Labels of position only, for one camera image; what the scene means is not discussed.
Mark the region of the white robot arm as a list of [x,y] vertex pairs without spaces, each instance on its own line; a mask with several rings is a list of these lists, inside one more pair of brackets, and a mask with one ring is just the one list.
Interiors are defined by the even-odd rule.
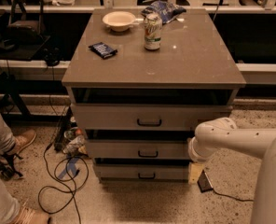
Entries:
[[276,224],[276,129],[240,129],[230,118],[206,121],[188,142],[188,155],[205,163],[220,148],[261,160],[251,224]]

